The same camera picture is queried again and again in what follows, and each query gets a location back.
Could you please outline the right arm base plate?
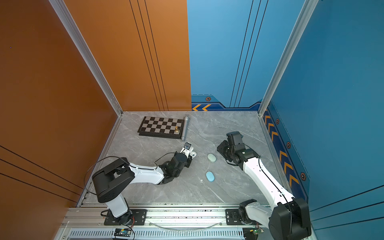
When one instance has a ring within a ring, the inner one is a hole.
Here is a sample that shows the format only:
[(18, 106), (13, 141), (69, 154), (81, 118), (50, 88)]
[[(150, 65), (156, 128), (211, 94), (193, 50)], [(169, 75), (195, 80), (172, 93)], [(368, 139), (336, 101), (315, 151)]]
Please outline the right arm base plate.
[(226, 215), (226, 225), (228, 226), (237, 226), (237, 225), (260, 226), (262, 225), (261, 223), (256, 221), (243, 220), (239, 213), (239, 209), (226, 209), (225, 215)]

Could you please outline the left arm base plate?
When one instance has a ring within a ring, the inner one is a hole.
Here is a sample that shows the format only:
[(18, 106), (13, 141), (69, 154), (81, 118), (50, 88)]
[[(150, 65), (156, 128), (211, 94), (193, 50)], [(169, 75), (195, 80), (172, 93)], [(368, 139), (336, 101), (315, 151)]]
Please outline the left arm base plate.
[(104, 210), (101, 212), (101, 216), (104, 217), (105, 226), (143, 226), (145, 224), (147, 210), (146, 209), (130, 209), (127, 213), (116, 218), (113, 216), (111, 210)]

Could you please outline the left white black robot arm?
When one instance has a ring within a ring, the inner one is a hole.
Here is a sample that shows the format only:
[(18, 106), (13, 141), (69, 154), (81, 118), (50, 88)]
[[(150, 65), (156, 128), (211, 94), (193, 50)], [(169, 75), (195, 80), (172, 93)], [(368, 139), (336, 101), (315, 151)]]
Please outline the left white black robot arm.
[(117, 225), (131, 224), (133, 213), (123, 190), (130, 184), (148, 183), (164, 185), (179, 177), (184, 168), (191, 165), (197, 153), (182, 150), (173, 153), (170, 161), (156, 167), (145, 167), (129, 163), (127, 158), (118, 158), (93, 174), (92, 180), (99, 203), (107, 205), (105, 217)]

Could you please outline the mint green earbud case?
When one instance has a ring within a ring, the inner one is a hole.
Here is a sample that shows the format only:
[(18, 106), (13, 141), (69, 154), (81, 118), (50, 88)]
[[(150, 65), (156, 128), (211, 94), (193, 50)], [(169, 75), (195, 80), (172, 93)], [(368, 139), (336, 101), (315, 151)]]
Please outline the mint green earbud case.
[(213, 155), (213, 154), (208, 154), (208, 155), (207, 155), (207, 158), (208, 158), (208, 160), (209, 160), (210, 162), (212, 162), (212, 163), (214, 163), (214, 162), (217, 160), (217, 158), (216, 158), (215, 155)]

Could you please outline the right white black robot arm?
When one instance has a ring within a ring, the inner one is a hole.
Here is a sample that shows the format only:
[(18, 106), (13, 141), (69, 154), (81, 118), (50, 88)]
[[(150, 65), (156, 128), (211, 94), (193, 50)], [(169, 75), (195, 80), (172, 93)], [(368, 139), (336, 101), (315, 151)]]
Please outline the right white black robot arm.
[(242, 222), (257, 222), (267, 227), (275, 240), (302, 240), (311, 236), (312, 226), (309, 205), (302, 198), (296, 198), (287, 191), (266, 169), (261, 157), (243, 143), (240, 132), (230, 132), (217, 151), (240, 167), (258, 186), (269, 206), (264, 207), (256, 200), (240, 204), (239, 215)]

